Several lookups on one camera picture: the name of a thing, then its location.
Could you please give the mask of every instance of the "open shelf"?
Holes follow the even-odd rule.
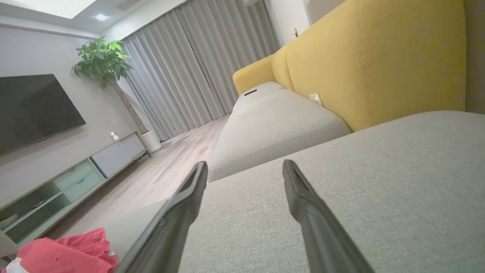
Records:
[[[54,200],[56,197],[58,197],[59,195],[61,195],[62,193],[59,192],[58,194],[52,196],[51,198],[47,199],[45,202],[43,202],[40,206],[36,207],[35,209],[27,212],[26,214],[23,214],[21,215],[19,218],[17,218],[17,220],[15,220],[15,222],[11,223],[10,225],[8,225],[6,228],[2,229],[3,232],[9,232],[12,228],[14,228],[15,226],[17,226],[19,223],[21,223],[22,221],[24,221],[25,219],[27,219],[30,215],[34,214],[35,212],[37,212],[38,210],[42,209],[44,206],[48,205],[52,200]]]
[[[52,215],[48,219],[44,219],[44,222],[42,222],[40,225],[36,227],[36,229],[32,230],[29,234],[27,234],[24,238],[22,238],[20,241],[16,242],[18,246],[23,246],[39,237],[41,237],[43,234],[45,234],[46,230],[48,230],[53,223],[55,223],[58,218],[56,217],[58,214],[64,215],[67,212],[69,212],[71,208],[69,206],[61,209],[58,211],[56,214]]]
[[[64,193],[60,192],[36,209],[22,215],[21,219],[19,218],[12,228],[5,231],[5,234],[18,244],[25,237],[28,237],[29,234],[35,233],[46,219],[50,219],[71,203],[71,200]]]
[[[38,189],[8,205],[0,211],[0,219],[6,219],[13,214],[19,217],[31,212],[39,203],[49,200],[51,197],[60,193],[61,189],[54,181],[47,182]]]

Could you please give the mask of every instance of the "ceiling light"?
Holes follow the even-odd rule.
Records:
[[[104,15],[104,14],[99,14],[95,18],[98,19],[98,20],[100,20],[100,21],[104,21],[104,20],[108,19],[109,17],[106,16],[106,15]]]
[[[72,19],[94,1],[95,0],[0,0],[0,3]]]

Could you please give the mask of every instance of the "mint green drawer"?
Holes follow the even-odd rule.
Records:
[[[82,180],[79,180],[76,184],[68,188],[65,192],[73,201],[75,201],[79,199],[79,197],[87,193],[94,186],[99,184],[102,180],[103,179],[96,172],[93,172],[90,175],[84,177]]]
[[[86,160],[67,170],[54,180],[61,189],[66,189],[92,171],[94,171],[93,165],[90,164],[89,160]]]

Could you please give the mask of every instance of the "gray curtain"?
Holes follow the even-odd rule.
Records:
[[[263,1],[246,8],[241,0],[192,0],[175,11],[209,85],[232,112],[234,72],[278,50]]]
[[[190,0],[124,41],[129,82],[162,140],[231,113],[232,74],[278,49],[262,1]]]

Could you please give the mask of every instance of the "wall-mounted tv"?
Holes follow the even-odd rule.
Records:
[[[54,75],[0,78],[0,155],[83,124]]]

